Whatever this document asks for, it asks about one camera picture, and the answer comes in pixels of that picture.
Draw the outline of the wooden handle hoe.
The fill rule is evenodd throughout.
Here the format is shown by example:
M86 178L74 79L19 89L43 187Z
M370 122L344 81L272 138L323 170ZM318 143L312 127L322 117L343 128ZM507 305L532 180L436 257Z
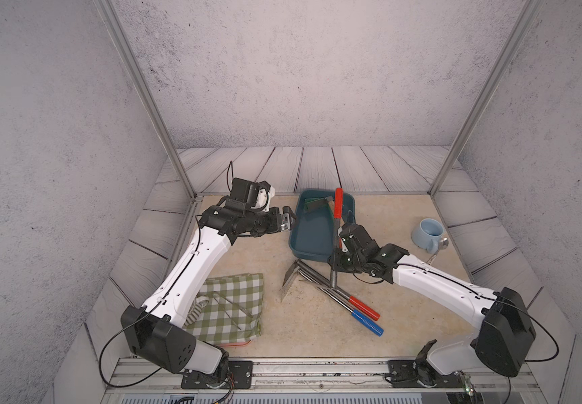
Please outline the wooden handle hoe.
M311 213L318 210L326 209L328 210L329 216L334 217L335 212L335 200L332 196L326 196L322 198L307 199L304 203L304 212Z

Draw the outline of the grey hoe red grip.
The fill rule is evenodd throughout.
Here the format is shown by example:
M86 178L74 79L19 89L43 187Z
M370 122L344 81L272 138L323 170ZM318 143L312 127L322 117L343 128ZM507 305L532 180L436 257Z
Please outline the grey hoe red grip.
M337 188L334 194L333 206L333 252L331 254L331 272L330 285L331 289L336 289L338 279L338 265L340 261L341 239L339 236L339 229L341 227L343 205L343 189Z
M329 279L326 279L324 275L320 274L317 270L313 269L311 266L309 266L309 264L306 264L304 261L297 259L291 264L287 271L294 267L299 267L301 272L303 272L304 274L308 274L314 280L319 281L321 284L331 289ZM336 287L336 289L334 289L333 291L335 291L338 294L338 296L344 298L346 302L352 303L356 308L358 308L360 311L362 311L364 314L366 314L373 320L378 321L378 319L380 319L380 314L378 314L374 309L367 306L365 303L363 303L356 297L351 296L339 286Z

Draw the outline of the chrome hoe blue grip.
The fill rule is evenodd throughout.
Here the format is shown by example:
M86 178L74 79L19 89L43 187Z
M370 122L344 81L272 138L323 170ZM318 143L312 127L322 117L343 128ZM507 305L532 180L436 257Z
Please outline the chrome hoe blue grip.
M294 281L296 281L298 277L300 277L303 282L313 286L314 288L321 291L323 294L329 296L333 301L336 301L338 305L343 307L345 310L349 311L353 318L355 318L359 323L365 326L365 328L368 328L368 330L374 333L376 336L381 337L385 332L385 330L383 330L383 328L381 328L381 326L379 326L375 322L375 320L364 314L352 303L346 302L345 299L338 296L338 294L335 291L331 290L327 286L324 286L319 281L314 280L308 274L304 274L303 272L301 272L299 267L291 268L285 274L282 288L280 291L281 301L284 299L285 296L287 296L292 284L294 283Z

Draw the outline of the green hoe red grip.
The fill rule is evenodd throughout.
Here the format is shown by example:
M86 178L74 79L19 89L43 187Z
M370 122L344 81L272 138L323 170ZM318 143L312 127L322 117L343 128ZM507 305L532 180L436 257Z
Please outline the green hoe red grip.
M329 206L328 198L307 199L304 204L304 211L309 213L325 206Z

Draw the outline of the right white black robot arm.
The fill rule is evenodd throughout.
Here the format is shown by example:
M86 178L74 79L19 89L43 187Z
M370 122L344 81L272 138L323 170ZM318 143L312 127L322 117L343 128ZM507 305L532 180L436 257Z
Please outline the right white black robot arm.
M336 249L328 263L339 272L369 274L415 291L460 316L471 334L448 342L433 340L421 351L426 371L450 375L485 367L498 375L518 376L536 339L533 320L518 292L493 291L436 269L402 247Z

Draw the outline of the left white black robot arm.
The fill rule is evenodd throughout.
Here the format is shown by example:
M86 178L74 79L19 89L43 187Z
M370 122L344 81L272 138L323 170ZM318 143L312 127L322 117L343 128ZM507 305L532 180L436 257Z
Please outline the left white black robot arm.
M130 351L176 374L193 370L217 383L228 373L228 353L183 329L189 310L213 267L240 237L262 237L292 228L292 209L232 210L212 205L198 220L198 235L165 281L141 307L121 315Z

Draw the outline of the teal plastic storage box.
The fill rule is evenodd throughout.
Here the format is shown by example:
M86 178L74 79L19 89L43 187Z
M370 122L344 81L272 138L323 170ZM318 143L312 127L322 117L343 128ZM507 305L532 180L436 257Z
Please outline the teal plastic storage box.
M328 197L333 199L335 191L309 189L300 195L295 211L297 221L289 236L289 248L297 259L326 263L331 257L334 230L331 207L306 207L308 203Z

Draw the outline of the light blue mug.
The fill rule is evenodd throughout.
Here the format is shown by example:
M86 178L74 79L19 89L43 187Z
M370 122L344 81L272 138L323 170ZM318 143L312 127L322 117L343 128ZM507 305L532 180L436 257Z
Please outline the light blue mug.
M446 249L449 244L442 223L431 218L421 220L413 229L410 237L417 247L429 254L436 254L438 251Z

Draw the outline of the green white checkered cloth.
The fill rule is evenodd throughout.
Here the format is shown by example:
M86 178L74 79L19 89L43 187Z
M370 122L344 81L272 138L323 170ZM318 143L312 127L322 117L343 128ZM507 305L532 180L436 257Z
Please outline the green white checkered cloth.
M263 274L209 278L193 300L183 329L213 345L239 345L262 335Z

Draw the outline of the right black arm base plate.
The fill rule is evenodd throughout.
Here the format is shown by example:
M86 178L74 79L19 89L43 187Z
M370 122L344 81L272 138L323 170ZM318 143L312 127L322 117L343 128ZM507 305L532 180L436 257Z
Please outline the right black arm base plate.
M427 362L390 360L388 367L384 379L393 388L456 389L464 387L457 375L440 375Z

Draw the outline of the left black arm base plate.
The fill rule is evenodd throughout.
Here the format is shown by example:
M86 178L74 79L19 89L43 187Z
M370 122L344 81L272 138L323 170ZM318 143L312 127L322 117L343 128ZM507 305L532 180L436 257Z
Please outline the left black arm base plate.
M248 390L252 386L254 363L250 360L224 360L212 374L195 370L183 373L183 390L225 389Z

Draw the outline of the right aluminium frame post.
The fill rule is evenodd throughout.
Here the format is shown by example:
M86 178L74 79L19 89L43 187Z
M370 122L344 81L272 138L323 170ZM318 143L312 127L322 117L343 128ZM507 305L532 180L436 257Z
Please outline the right aluminium frame post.
M455 161L459 158L471 138L482 114L484 114L489 102L498 89L501 79L506 74L509 65L511 65L516 57L523 40L525 40L528 31L536 21L543 4L544 1L542 0L528 0L523 4L521 13L516 19L511 33L509 33L506 38L495 63L491 67L473 106L465 118L457 136L455 136L452 145L448 150L447 156L445 157L442 166L428 191L430 197L434 198L437 193L442 190L442 186L446 182L449 173L452 171Z

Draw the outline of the aluminium frame post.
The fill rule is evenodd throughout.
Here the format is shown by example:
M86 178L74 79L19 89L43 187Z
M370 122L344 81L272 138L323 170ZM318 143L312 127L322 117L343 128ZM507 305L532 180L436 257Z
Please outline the aluminium frame post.
M449 173L452 171L455 161L459 158L471 138L482 114L484 114L489 102L498 89L501 79L506 74L509 65L511 65L516 57L523 40L525 40L528 31L536 21L543 4L544 1L542 0L528 0L523 4L521 13L516 19L511 33L509 33L506 38L495 63L491 67L473 106L465 118L457 136L455 136L452 145L448 150L447 156L445 157L442 166L428 191L430 197L434 198L437 193L442 190L442 186L446 182Z
M156 135L159 138L170 163L173 165L174 172L182 182L185 193L189 198L194 200L196 198L196 193L193 189L193 185L188 178L177 149L174 146L173 139L171 138L165 121L161 116L156 100L154 99L148 83L141 72L141 68L131 48L131 44L124 32L116 10L114 9L113 2L109 0L95 0L94 4L96 5L97 10L99 10L101 18L109 32L112 42L114 43L114 47L119 53L124 68L133 82L141 103L150 118L154 130L156 131Z

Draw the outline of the aluminium front rail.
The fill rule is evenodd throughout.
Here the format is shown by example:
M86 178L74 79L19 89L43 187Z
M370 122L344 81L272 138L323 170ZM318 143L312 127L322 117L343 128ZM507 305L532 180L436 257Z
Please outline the aluminium front rail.
M518 377L478 368L435 387L408 377L407 362L390 358L253 358L234 387L210 389L187 371L154 372L145 360L120 360L104 403L544 403L528 367Z

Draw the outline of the left aluminium frame post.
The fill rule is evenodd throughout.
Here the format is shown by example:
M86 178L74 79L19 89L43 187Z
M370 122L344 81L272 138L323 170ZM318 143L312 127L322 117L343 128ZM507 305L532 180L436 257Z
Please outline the left aluminium frame post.
M109 32L112 42L114 43L114 47L119 53L124 68L133 82L141 103L150 118L154 130L156 131L156 135L159 138L170 163L173 165L174 172L182 182L185 193L189 198L194 200L196 198L196 193L193 189L193 185L188 178L177 149L174 146L173 139L171 138L165 121L161 116L156 100L154 99L148 83L141 72L141 68L131 48L131 44L124 32L116 10L114 9L113 2L109 0L95 0L94 4L96 5L97 10L99 10L101 18Z

